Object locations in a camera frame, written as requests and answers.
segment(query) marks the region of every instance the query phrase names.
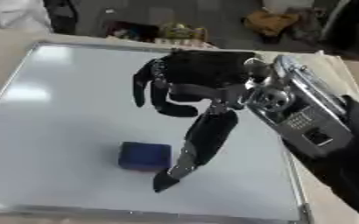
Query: black glove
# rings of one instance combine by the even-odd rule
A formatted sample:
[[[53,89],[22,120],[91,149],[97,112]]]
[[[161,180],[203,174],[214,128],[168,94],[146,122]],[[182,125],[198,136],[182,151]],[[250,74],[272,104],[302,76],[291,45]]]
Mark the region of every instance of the black glove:
[[[349,96],[344,99],[344,122],[355,136],[346,148],[325,158],[311,159],[285,140],[284,143],[315,177],[359,213],[359,102]]]
[[[151,82],[151,103],[167,116],[193,117],[195,107],[167,101],[198,102],[195,94],[169,94],[172,84],[194,84],[217,89],[243,84],[249,79],[243,62],[255,57],[253,52],[173,51],[162,59],[153,59],[133,76],[133,96],[139,107],[144,105],[144,90]]]

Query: white surface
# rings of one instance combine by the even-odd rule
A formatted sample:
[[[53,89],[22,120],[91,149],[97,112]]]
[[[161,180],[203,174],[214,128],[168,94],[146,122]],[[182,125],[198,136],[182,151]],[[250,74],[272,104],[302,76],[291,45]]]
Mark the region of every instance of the white surface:
[[[278,137],[247,111],[210,164],[161,194],[153,175],[116,167],[122,141],[178,151],[193,121],[132,101],[131,75],[161,56],[61,46],[32,54],[0,103],[0,203],[297,220]]]

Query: robot finger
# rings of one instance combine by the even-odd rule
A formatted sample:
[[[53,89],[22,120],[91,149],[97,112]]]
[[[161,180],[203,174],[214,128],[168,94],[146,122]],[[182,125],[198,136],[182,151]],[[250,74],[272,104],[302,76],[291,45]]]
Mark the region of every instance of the robot finger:
[[[133,99],[138,107],[145,104],[144,91],[148,82],[152,81],[151,66],[154,60],[145,64],[136,74],[133,75]]]
[[[167,95],[168,87],[159,87],[155,85],[155,81],[151,83],[151,103],[160,114],[177,117],[194,117],[198,115],[197,108],[168,102]]]

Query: floor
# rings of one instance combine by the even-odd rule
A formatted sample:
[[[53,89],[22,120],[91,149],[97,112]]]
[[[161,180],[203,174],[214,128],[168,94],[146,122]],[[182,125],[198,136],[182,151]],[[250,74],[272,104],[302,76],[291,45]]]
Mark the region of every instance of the floor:
[[[79,35],[94,36],[104,18],[161,25],[176,21],[208,29],[209,42],[220,48],[311,53],[318,50],[284,36],[263,44],[240,18],[261,9],[258,0],[74,0],[81,14]]]

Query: metal wrist mount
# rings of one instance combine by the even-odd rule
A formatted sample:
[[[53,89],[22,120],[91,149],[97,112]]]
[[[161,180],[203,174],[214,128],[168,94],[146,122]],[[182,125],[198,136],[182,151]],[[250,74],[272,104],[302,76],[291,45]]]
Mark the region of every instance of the metal wrist mount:
[[[197,95],[211,100],[206,111],[187,132],[175,166],[160,172],[154,189],[161,192],[205,165],[236,126],[235,110],[248,108],[287,142],[310,158],[322,158],[344,148],[353,138],[341,120],[343,100],[291,56],[279,55],[271,64],[259,58],[247,59],[245,83],[222,88],[167,83],[163,61],[152,66],[155,85],[169,87],[174,95]]]

